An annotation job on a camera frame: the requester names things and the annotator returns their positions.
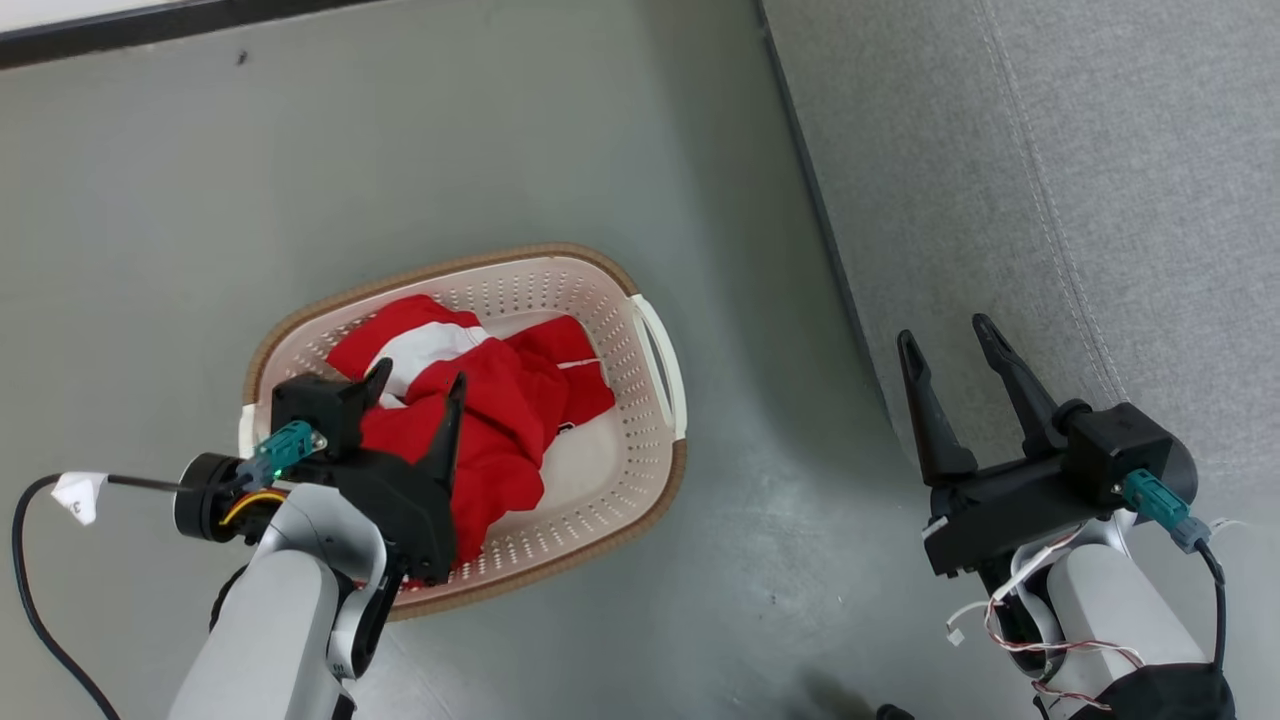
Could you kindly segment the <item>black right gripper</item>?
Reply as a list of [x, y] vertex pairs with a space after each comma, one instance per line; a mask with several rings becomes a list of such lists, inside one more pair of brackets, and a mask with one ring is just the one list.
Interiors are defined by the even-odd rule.
[[974, 571], [1032, 541], [1123, 506], [1123, 469], [1057, 454], [1066, 448], [1065, 437], [1053, 425], [1059, 405], [988, 315], [974, 314], [972, 325], [988, 366], [1004, 383], [1028, 459], [979, 469], [933, 389], [919, 343], [910, 331], [899, 333], [896, 347], [916, 456], [922, 479], [932, 491], [934, 527], [924, 538], [924, 550], [937, 577]]

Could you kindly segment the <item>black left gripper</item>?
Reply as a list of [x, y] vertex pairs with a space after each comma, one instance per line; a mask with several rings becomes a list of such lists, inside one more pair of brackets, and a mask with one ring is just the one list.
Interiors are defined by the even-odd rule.
[[[346, 411], [378, 407], [394, 363], [376, 360], [346, 388]], [[417, 462], [392, 454], [358, 448], [340, 459], [305, 459], [298, 480], [330, 486], [379, 529], [389, 557], [404, 575], [425, 585], [449, 579], [458, 536], [451, 501], [460, 451], [468, 380], [460, 372], [443, 398], [442, 419]]]

